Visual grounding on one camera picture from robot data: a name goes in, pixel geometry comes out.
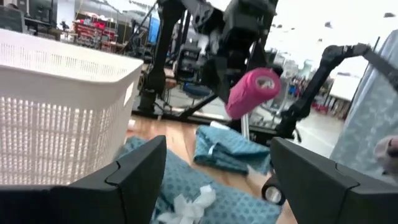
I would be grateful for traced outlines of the pink bandage roll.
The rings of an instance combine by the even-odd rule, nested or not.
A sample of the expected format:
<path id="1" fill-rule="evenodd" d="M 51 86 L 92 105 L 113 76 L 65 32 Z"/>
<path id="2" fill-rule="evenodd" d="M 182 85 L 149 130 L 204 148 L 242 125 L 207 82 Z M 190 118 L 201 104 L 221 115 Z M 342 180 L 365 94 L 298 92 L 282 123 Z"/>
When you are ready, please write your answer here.
<path id="1" fill-rule="evenodd" d="M 251 70 L 232 87 L 225 105 L 226 113 L 232 119 L 239 119 L 276 97 L 280 89 L 280 78 L 275 71 L 264 67 Z"/>

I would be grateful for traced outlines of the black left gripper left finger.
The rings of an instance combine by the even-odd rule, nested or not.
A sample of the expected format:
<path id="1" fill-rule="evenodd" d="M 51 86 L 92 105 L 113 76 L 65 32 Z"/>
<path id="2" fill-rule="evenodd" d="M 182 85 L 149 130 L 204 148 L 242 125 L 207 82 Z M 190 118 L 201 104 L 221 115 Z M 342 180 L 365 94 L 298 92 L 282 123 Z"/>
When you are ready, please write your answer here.
<path id="1" fill-rule="evenodd" d="M 70 185 L 1 185 L 0 224 L 149 224 L 166 153 L 157 136 Z"/>

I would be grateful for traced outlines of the blue lit screen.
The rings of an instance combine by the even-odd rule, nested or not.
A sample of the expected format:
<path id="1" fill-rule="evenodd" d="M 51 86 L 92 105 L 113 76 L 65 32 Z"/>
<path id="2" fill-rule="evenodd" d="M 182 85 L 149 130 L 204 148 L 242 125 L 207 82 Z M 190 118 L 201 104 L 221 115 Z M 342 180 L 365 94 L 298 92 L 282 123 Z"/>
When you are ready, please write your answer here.
<path id="1" fill-rule="evenodd" d="M 157 37 L 160 29 L 160 20 L 158 17 L 151 15 L 149 26 L 148 26 L 148 36 L 147 41 L 150 44 L 155 44 L 157 42 Z"/>

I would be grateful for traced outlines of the pale patterned fabric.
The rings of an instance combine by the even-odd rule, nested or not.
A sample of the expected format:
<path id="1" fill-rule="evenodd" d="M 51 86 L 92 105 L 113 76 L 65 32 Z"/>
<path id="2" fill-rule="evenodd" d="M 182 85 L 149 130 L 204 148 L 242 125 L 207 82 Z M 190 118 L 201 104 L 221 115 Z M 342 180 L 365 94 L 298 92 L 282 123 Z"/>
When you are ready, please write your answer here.
<path id="1" fill-rule="evenodd" d="M 398 91 L 368 65 L 330 159 L 398 187 L 398 176 L 385 174 L 374 156 L 387 136 L 398 136 Z"/>

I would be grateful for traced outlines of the white plastic laundry basket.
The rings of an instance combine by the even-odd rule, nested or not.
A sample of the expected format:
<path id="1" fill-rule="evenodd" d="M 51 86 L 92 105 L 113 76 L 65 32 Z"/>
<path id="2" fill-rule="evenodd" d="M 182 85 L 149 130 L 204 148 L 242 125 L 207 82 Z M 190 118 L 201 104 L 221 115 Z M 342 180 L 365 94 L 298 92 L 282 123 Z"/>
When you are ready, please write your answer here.
<path id="1" fill-rule="evenodd" d="M 0 185 L 70 184 L 112 162 L 142 64 L 0 29 Z"/>

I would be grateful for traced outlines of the person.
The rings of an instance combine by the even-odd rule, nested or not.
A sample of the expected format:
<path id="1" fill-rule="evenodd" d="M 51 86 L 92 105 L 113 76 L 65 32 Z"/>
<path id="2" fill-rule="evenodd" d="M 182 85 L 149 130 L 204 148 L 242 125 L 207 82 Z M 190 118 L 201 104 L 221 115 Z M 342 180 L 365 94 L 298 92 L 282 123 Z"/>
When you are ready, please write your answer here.
<path id="1" fill-rule="evenodd" d="M 398 176 L 398 136 L 381 139 L 376 144 L 374 156 L 385 174 Z"/>

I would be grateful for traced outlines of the blue patterned hospital gown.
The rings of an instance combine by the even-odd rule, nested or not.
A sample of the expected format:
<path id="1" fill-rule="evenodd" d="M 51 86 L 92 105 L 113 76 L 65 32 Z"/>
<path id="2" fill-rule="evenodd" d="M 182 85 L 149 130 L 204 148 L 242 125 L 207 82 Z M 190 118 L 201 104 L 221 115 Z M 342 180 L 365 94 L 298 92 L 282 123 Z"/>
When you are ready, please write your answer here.
<path id="1" fill-rule="evenodd" d="M 150 224 L 275 224 L 280 206 L 215 182 L 167 150 Z"/>

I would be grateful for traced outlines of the red storage shelf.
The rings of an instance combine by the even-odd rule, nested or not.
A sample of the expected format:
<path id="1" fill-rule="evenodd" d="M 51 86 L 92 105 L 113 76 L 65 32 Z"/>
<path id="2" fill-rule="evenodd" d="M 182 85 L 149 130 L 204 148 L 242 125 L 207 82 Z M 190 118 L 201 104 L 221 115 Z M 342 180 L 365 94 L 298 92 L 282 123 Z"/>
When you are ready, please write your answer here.
<path id="1" fill-rule="evenodd" d="M 73 22 L 76 36 L 73 43 L 105 52 L 116 51 L 118 24 L 100 19 L 79 19 Z"/>

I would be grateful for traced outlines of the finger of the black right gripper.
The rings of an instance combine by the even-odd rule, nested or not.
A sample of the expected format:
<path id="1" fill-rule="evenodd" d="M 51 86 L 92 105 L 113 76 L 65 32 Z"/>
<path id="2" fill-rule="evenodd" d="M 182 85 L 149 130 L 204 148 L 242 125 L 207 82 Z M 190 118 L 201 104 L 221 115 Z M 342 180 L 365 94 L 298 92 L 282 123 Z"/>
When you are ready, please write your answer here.
<path id="1" fill-rule="evenodd" d="M 226 60 L 207 60 L 205 63 L 205 85 L 224 103 L 228 103 L 231 79 Z"/>
<path id="2" fill-rule="evenodd" d="M 282 74 L 283 74 L 283 72 L 284 72 L 284 69 L 283 69 L 283 67 L 282 67 L 281 65 L 275 65 L 275 64 L 273 64 L 273 65 L 270 65 L 269 68 L 270 68 L 273 72 L 275 72 L 279 77 L 281 77 Z"/>

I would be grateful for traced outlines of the blue patterned cloth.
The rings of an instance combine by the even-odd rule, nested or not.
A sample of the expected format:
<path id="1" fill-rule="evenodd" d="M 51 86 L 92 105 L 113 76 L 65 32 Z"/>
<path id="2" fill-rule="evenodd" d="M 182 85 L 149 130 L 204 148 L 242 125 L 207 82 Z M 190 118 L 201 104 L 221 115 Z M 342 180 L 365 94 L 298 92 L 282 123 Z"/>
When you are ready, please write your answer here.
<path id="1" fill-rule="evenodd" d="M 248 166 L 261 173 L 270 170 L 270 149 L 235 130 L 201 125 L 196 130 L 193 161 L 202 166 L 246 175 Z"/>

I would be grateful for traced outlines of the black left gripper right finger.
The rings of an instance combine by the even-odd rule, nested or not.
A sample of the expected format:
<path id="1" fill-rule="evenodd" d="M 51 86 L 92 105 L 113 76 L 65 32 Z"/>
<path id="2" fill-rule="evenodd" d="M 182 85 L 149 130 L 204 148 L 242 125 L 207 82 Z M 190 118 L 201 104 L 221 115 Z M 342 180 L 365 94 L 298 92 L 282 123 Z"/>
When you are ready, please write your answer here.
<path id="1" fill-rule="evenodd" d="M 276 177 L 298 224 L 398 224 L 398 185 L 282 138 L 271 141 Z"/>

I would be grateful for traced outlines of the silver frame bracket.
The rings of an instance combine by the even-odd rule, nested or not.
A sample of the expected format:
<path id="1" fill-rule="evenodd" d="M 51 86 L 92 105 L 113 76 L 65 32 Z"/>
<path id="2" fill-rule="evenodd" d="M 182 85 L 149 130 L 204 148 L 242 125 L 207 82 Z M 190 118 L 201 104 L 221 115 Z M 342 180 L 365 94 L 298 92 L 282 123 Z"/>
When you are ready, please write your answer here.
<path id="1" fill-rule="evenodd" d="M 241 134 L 248 140 L 250 140 L 249 132 L 249 115 L 245 114 L 241 118 Z"/>

